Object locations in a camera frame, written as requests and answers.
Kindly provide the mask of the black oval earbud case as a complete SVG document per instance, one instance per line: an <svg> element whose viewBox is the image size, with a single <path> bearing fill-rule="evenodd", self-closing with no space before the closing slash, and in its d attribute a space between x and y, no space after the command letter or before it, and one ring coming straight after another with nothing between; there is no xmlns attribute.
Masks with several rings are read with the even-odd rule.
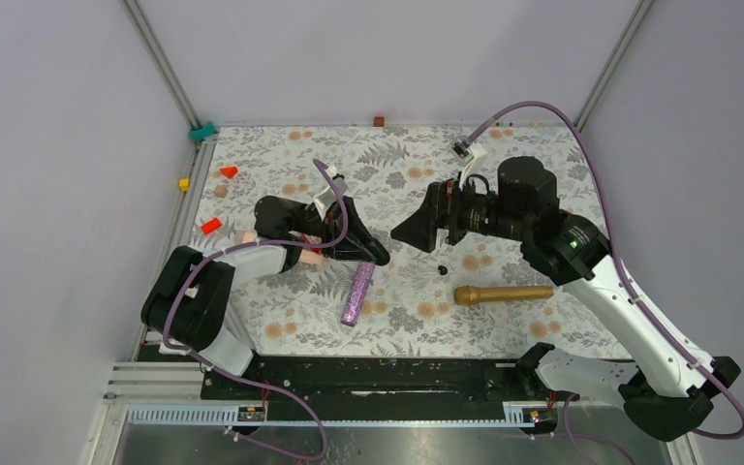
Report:
<svg viewBox="0 0 744 465"><path fill-rule="evenodd" d="M362 245L362 262L371 263L375 266L385 266L390 262L389 251L378 242L369 242Z"/></svg>

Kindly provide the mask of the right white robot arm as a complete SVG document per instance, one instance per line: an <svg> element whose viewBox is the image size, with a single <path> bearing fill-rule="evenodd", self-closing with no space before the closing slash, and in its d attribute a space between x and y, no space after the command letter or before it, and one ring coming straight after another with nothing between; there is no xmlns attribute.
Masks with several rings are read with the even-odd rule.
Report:
<svg viewBox="0 0 744 465"><path fill-rule="evenodd" d="M608 238L560 207L556 176L533 157L503 161L495 191L479 193L467 175L429 184L418 210L390 235L430 253L438 231L450 244L467 233L517 241L523 260L591 310L632 357L614 363L539 343L517 362L526 397L553 390L602 401L670 442L699 433L714 398L739 376L732 358L711 356L647 309L645 295L616 267Z"/></svg>

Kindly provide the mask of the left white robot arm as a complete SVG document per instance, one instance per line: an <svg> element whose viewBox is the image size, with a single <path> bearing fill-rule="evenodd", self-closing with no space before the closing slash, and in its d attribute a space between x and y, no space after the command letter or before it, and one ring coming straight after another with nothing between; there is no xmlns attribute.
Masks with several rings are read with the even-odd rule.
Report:
<svg viewBox="0 0 744 465"><path fill-rule="evenodd" d="M305 236L320 239L328 259L377 266L390 260L349 196L324 213L313 203L265 196L256 204L255 217L257 246L210 254L186 245L175 248L140 312L142 323L159 332L166 345L227 371L225 386L240 398L259 391L262 373L250 364L253 349L225 326L233 286L286 272L302 262L309 247Z"/></svg>

